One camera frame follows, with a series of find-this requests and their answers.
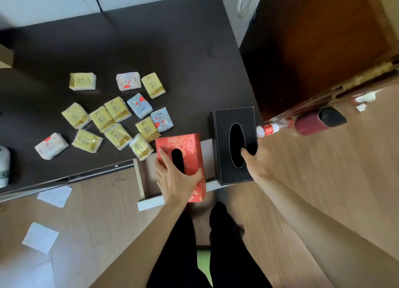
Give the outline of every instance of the yellow tissue pack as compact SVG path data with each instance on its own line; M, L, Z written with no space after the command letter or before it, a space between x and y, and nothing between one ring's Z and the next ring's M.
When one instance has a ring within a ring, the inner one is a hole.
M129 146L140 161L145 160L154 151L141 134L137 134Z
M158 96L166 93L161 81L155 73L144 76L141 81L143 82L143 85L151 99L157 98Z
M65 119L75 128L82 129L91 119L84 108L78 103L73 103L65 111L61 113Z
M74 91L95 90L96 75L93 73L71 73L69 88Z
M116 97L115 99L104 103L104 105L116 123L122 122L132 115L125 102L120 97Z
M115 124L115 120L103 105L90 113L89 116L100 132L106 132Z
M101 138L87 130L79 129L72 142L74 147L80 148L90 153L97 152L104 138Z
M132 140L129 133L123 128L122 124L115 124L104 134L117 149L124 149Z
M136 127L147 142L154 141L155 139L161 137L161 134L155 127L155 124L152 122L150 116L141 122L136 123Z

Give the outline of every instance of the black tissue box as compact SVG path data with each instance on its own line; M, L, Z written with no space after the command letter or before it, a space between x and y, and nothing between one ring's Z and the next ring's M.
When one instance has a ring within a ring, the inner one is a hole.
M209 118L218 183L253 181L241 156L241 148L251 155L255 155L258 148L254 107L212 110Z

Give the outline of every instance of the dark desk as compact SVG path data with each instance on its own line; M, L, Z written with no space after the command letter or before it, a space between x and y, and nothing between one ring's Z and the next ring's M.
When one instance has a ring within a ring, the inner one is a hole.
M254 105L262 123L222 0L163 0L41 23L2 31L0 42L16 54L14 69L0 70L0 145L12 152L10 185L0 194L131 165L132 150L117 150L92 122L85 129L105 138L96 154L72 145L49 161L37 154L34 146L54 132L72 143L77 130L61 112L73 102L90 113L141 93L154 110L167 107L175 127L163 136L209 139L215 108ZM131 71L156 72L166 94L119 91L116 74ZM70 72L95 73L96 90L69 89ZM122 125L135 136L139 120L133 114Z

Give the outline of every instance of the black pants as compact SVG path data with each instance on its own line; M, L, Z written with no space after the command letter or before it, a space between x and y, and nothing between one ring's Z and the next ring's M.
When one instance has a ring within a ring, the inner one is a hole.
M239 228L224 204L217 202L213 207L209 224L213 287L272 287L249 254ZM186 212L170 233L147 287L211 287L197 267L196 235L192 219Z

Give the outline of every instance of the open drawer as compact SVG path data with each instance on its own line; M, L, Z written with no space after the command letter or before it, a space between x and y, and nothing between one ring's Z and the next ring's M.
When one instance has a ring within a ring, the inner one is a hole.
M212 139L201 141L201 151L207 192L228 186L220 186L215 179ZM134 168L136 170L141 198L141 200L137 202L139 211L165 204L161 190L156 183L157 177L154 169L155 159L157 159L157 153L148 156L144 161L139 161L137 158L134 159Z

